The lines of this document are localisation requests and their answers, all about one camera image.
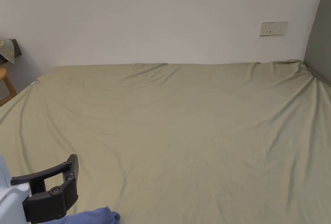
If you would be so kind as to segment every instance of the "blue fabric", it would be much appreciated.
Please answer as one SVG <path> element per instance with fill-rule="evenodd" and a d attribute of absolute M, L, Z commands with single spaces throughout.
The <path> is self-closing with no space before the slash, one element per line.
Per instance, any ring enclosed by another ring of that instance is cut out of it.
<path fill-rule="evenodd" d="M 67 215 L 60 220 L 48 221 L 44 224 L 119 224 L 120 218 L 119 213 L 111 212 L 108 207 L 105 207 Z"/>

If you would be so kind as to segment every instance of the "fitted sheet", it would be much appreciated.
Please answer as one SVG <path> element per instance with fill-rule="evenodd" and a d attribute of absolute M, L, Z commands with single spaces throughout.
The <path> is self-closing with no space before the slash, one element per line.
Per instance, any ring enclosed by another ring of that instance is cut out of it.
<path fill-rule="evenodd" d="M 59 67 L 0 108 L 0 152 L 12 176 L 77 154 L 69 213 L 331 223 L 330 116 L 331 88 L 299 61 Z"/>

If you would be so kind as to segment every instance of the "chair leg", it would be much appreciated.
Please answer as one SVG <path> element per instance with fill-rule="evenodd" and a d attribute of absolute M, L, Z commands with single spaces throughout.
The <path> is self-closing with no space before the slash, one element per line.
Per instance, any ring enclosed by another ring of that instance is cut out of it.
<path fill-rule="evenodd" d="M 15 90 L 14 86 L 12 85 L 11 81 L 9 80 L 8 76 L 5 76 L 3 78 L 3 81 L 5 82 L 5 85 L 7 86 L 8 90 L 9 90 L 9 96 L 0 100 L 0 107 L 2 105 L 4 105 L 5 103 L 7 103 L 9 100 L 13 99 L 14 96 L 17 95 L 16 90 Z"/>

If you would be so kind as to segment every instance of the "black plastic bracket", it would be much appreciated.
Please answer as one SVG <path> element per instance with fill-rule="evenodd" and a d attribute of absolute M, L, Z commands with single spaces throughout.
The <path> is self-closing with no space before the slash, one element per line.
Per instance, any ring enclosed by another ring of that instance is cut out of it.
<path fill-rule="evenodd" d="M 67 161 L 53 168 L 13 177 L 11 185 L 30 184 L 31 196 L 23 202 L 27 222 L 37 224 L 63 218 L 78 199 L 78 157 L 71 154 Z M 46 191 L 45 179 L 63 173 L 64 183 Z"/>

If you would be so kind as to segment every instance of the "gray headboard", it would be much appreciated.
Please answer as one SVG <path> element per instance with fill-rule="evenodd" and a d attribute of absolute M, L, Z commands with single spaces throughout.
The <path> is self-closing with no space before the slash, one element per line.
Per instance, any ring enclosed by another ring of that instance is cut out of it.
<path fill-rule="evenodd" d="M 313 75 L 331 86 L 331 0 L 319 2 L 304 63 Z"/>

